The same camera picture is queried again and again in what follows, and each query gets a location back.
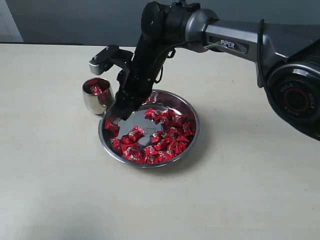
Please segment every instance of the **metal bowl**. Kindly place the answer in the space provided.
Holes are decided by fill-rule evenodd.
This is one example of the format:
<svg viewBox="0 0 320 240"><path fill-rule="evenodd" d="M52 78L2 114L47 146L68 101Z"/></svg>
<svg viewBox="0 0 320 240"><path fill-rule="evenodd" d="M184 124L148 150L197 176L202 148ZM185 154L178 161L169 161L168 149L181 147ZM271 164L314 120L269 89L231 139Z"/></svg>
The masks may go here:
<svg viewBox="0 0 320 240"><path fill-rule="evenodd" d="M128 134L128 132L131 131L131 129L134 126L139 126L140 128L142 128L144 131L144 137L142 137L138 141L138 143L141 148L144 148L145 146L148 146L151 144L151 135L154 132L163 130L163 126L161 124L156 124L153 121L145 119L145 111L149 108L154 108L159 111L172 109L177 114L186 115L188 121L192 121L195 123L195 127L196 127L195 135L192 141L190 142L189 146L186 148L184 152L182 152L181 154L177 155L176 157L168 161L163 161L163 162L153 163L153 164L140 164L140 163L126 160L122 156L119 156L116 152L114 152L112 148L113 136L111 136L108 131L104 130L105 120L110 119L111 121L114 121L119 125L120 131L119 131L118 138L121 138L123 135ZM132 115L126 121L115 117L112 113L112 109L113 109L112 107L107 109L100 119L99 138L104 149L112 157L114 157L116 160L124 164L132 165L139 168L157 168L157 167L168 165L187 155L188 152L195 145L199 136L200 122L195 109L190 105L190 103L188 103L182 97L168 91L154 89L152 91L152 94L148 98L148 100L137 111L132 113Z"/></svg>

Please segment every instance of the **red ring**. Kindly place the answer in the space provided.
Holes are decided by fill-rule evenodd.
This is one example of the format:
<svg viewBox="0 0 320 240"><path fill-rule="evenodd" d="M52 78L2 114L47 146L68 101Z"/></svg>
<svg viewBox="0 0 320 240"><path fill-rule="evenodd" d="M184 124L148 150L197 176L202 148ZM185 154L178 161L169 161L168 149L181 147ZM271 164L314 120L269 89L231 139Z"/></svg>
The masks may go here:
<svg viewBox="0 0 320 240"><path fill-rule="evenodd" d="M290 104L288 104L288 102L287 102L287 95L288 95L289 92L292 92L292 91L299 92L300 94L302 94L302 95L304 96L305 101L306 101L306 105L305 105L304 108L300 108L300 109L299 109L299 108L290 107ZM289 108L291 108L293 111L296 111L296 112L298 112L298 113L301 113L301 112L307 110L308 107L309 107L309 99L308 99L308 96L305 94L304 91L301 91L301 90L298 89L298 88L291 88L291 89L287 90L287 91L284 93L284 102L285 102L285 104L286 104Z"/></svg>

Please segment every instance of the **metal cup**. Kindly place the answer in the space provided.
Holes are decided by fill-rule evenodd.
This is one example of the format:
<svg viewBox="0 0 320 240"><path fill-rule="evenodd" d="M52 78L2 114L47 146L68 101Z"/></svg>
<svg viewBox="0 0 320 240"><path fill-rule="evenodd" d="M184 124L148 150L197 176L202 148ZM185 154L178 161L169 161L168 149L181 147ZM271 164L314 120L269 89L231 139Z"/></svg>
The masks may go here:
<svg viewBox="0 0 320 240"><path fill-rule="evenodd" d="M90 87L95 85L101 88L101 94L91 94ZM115 102L110 82L100 77L85 81L82 85L82 93L86 108L96 115L103 114Z"/></svg>

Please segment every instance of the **white table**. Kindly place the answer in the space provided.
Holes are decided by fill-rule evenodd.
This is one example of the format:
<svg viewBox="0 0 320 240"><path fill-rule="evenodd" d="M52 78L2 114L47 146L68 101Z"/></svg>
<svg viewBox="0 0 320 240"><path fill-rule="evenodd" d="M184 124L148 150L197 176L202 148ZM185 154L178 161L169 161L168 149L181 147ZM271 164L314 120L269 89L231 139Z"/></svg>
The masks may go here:
<svg viewBox="0 0 320 240"><path fill-rule="evenodd" d="M201 133L185 159L139 169L107 154L83 103L101 49L0 44L0 239L319 238L320 143L272 111L253 63L168 59L155 88L189 101Z"/></svg>

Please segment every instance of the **robotic arm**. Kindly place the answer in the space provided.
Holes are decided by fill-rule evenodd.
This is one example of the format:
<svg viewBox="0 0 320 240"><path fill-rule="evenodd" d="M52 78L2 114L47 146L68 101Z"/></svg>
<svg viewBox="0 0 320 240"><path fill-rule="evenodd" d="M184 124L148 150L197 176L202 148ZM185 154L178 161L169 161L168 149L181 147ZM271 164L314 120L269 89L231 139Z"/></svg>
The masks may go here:
<svg viewBox="0 0 320 240"><path fill-rule="evenodd" d="M89 62L100 75L122 68L113 110L126 120L158 83L175 48L228 53L256 64L257 85L273 110L300 132L320 140L320 26L272 25L220 20L210 9L184 0L148 3L139 42L131 52L110 45Z"/></svg>

